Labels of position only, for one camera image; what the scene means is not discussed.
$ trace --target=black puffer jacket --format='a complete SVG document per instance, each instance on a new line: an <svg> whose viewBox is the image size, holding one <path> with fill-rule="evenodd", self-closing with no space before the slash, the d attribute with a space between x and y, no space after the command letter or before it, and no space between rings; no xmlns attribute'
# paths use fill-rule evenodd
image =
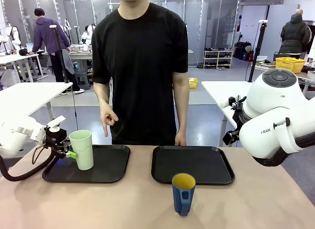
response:
<svg viewBox="0 0 315 229"><path fill-rule="evenodd" d="M311 41L310 28L303 22L302 16L294 14L281 31L282 45L279 53L301 53L302 45Z"/></svg>

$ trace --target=light green plastic cup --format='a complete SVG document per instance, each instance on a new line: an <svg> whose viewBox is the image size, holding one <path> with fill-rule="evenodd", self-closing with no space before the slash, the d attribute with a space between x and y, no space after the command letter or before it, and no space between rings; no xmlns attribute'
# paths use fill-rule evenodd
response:
<svg viewBox="0 0 315 229"><path fill-rule="evenodd" d="M88 130L79 130L69 135L73 152L77 154L77 164L80 170L93 167L92 133Z"/></svg>

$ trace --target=yellow basket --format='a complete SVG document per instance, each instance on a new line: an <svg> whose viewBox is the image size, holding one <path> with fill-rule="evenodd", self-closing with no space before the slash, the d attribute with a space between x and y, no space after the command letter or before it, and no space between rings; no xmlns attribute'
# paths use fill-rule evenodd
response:
<svg viewBox="0 0 315 229"><path fill-rule="evenodd" d="M276 58L276 68L300 73L306 60L295 58Z"/></svg>
<svg viewBox="0 0 315 229"><path fill-rule="evenodd" d="M197 88L198 79L197 78L189 78L189 88L195 89Z"/></svg>

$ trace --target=man's left hand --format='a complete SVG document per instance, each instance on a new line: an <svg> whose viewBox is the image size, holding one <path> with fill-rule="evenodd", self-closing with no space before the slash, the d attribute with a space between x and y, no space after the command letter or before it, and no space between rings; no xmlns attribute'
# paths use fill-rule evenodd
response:
<svg viewBox="0 0 315 229"><path fill-rule="evenodd" d="M175 136L175 146L186 146L186 133L179 131Z"/></svg>

